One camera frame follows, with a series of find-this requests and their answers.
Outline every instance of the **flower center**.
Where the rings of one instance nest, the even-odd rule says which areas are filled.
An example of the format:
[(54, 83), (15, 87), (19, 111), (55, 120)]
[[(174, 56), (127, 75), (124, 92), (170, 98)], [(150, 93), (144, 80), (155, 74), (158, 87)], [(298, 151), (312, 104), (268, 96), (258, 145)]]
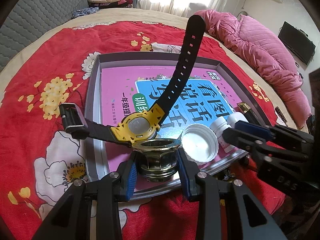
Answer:
[(67, 185), (74, 182), (76, 179), (83, 179), (87, 175), (85, 164), (77, 161), (77, 163), (70, 163), (67, 170), (63, 171), (63, 184)]

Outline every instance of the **pink blanket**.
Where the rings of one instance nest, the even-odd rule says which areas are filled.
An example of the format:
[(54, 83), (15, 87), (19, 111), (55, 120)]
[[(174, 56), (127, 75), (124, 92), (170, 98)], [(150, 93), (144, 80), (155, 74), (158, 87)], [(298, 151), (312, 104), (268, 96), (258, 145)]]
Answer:
[(215, 10), (201, 10), (195, 14), (205, 20), (211, 36), (222, 41), (272, 85), (297, 126), (303, 127), (311, 115), (310, 105), (300, 88), (302, 79), (295, 61), (278, 37), (249, 16), (241, 16), (238, 21), (230, 13)]

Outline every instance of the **beige mattress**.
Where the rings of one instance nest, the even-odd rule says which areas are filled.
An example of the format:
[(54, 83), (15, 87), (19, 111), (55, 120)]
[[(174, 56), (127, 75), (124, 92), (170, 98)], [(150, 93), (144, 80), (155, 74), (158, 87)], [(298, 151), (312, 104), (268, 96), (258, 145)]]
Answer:
[[(4, 68), (4, 70), (0, 73), (0, 101), (3, 99), (5, 88), (7, 87), (11, 78), (17, 73), (17, 71), (21, 68), (21, 66), (31, 57), (31, 55), (49, 38), (51, 38), (55, 33), (60, 31), (63, 28), (70, 28), (80, 25), (88, 25), (92, 23), (102, 23), (106, 21), (149, 21), (149, 22), (159, 22), (165, 25), (175, 26), (181, 29), (185, 29), (187, 25), (187, 18), (178, 17), (175, 15), (157, 12), (157, 11), (148, 11), (141, 9), (130, 9), (130, 8), (111, 8), (100, 10), (99, 12), (82, 16), (67, 23), (56, 27), (47, 33), (45, 33), (41, 38), (27, 46), (21, 52), (19, 52)], [(278, 106), (284, 116), (288, 121), (288, 126), (292, 128), (297, 128), (296, 124), (292, 120), (288, 110), (286, 109), (284, 103), (273, 90), (273, 88), (266, 83), (250, 66), (241, 60), (238, 56), (233, 54), (230, 50), (228, 50), (221, 42), (219, 42), (220, 46), (225, 50), (226, 54), (237, 63), (246, 73), (247, 75), (253, 79), (264, 91), (266, 96), (271, 100), (274, 107)], [(308, 132), (306, 126), (302, 129), (303, 131)]]

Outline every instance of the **white plastic lid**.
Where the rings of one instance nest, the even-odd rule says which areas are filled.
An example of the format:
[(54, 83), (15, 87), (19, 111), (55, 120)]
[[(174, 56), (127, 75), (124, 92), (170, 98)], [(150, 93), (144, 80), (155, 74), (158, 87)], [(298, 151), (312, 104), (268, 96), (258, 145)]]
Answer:
[(203, 124), (187, 126), (180, 139), (187, 159), (198, 165), (212, 161), (218, 154), (218, 139), (214, 132)]
[(218, 117), (212, 124), (210, 124), (210, 129), (216, 132), (216, 130), (222, 126), (227, 124), (227, 121), (224, 119), (223, 116)]
[(244, 115), (240, 112), (234, 112), (231, 115), (228, 116), (227, 118), (227, 123), (234, 128), (236, 122), (238, 121), (245, 121), (248, 122), (248, 120), (244, 117)]

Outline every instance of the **blue patterned cloth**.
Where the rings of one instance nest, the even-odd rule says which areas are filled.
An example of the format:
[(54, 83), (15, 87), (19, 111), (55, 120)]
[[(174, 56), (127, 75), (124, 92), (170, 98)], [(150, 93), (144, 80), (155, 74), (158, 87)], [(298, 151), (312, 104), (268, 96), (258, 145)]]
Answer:
[(72, 13), (73, 18), (77, 18), (80, 16), (84, 16), (84, 15), (89, 15), (89, 14), (93, 14), (95, 12), (99, 11), (99, 7), (89, 7), (89, 8), (84, 8), (81, 10), (76, 10)]

